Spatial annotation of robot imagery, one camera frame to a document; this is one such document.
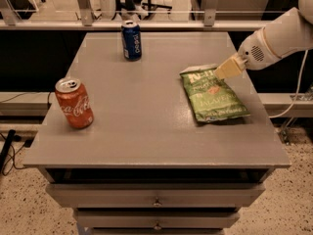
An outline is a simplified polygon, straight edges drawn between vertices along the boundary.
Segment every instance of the metal frame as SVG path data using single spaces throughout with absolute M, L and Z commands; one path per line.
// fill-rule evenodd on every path
M 21 21 L 20 16 L 13 10 L 10 0 L 0 0 L 0 11 L 6 25 L 16 25 Z
M 0 10 L 4 21 L 0 21 L 0 30 L 120 30 L 121 22 L 96 21 L 90 0 L 77 0 L 80 10 L 81 21 L 77 22 L 30 22 L 21 20 L 14 11 L 9 0 L 0 0 Z M 192 30 L 192 31 L 255 31 L 265 26 L 265 21 L 216 21 L 216 7 L 218 0 L 202 0 L 201 11 L 202 21 L 194 22 L 139 22 L 142 30 Z

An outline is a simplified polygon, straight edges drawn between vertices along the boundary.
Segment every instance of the soda can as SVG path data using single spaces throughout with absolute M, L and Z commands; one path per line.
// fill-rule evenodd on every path
M 128 20 L 121 26 L 124 57 L 129 61 L 136 61 L 141 58 L 141 37 L 140 27 L 137 23 Z
M 66 77 L 59 80 L 55 93 L 70 126 L 84 128 L 93 122 L 88 94 L 80 79 Z

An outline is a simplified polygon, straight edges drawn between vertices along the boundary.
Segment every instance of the drawer handle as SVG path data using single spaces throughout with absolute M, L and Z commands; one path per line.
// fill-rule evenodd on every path
M 156 224 L 156 226 L 154 227 L 154 230 L 155 231 L 159 231 L 159 230 L 161 230 L 162 229 L 162 227 L 157 223 Z
M 160 208 L 162 206 L 162 203 L 159 201 L 158 198 L 156 198 L 155 202 L 154 202 L 154 207 L 155 208 Z

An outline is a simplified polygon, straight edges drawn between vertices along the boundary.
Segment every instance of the chip bag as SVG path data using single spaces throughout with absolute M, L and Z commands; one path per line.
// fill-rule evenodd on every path
M 213 122 L 248 116 L 246 106 L 235 92 L 215 76 L 216 68 L 217 65 L 189 67 L 180 73 L 197 121 Z

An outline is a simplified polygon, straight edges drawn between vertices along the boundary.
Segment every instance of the can lid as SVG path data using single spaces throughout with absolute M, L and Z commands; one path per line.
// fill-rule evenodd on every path
M 137 26 L 137 23 L 133 22 L 132 20 L 126 20 L 126 21 L 123 21 L 122 26 L 123 27 L 134 27 L 134 26 Z
M 56 90 L 62 93 L 69 93 L 79 88 L 81 81 L 74 77 L 65 77 L 56 84 Z

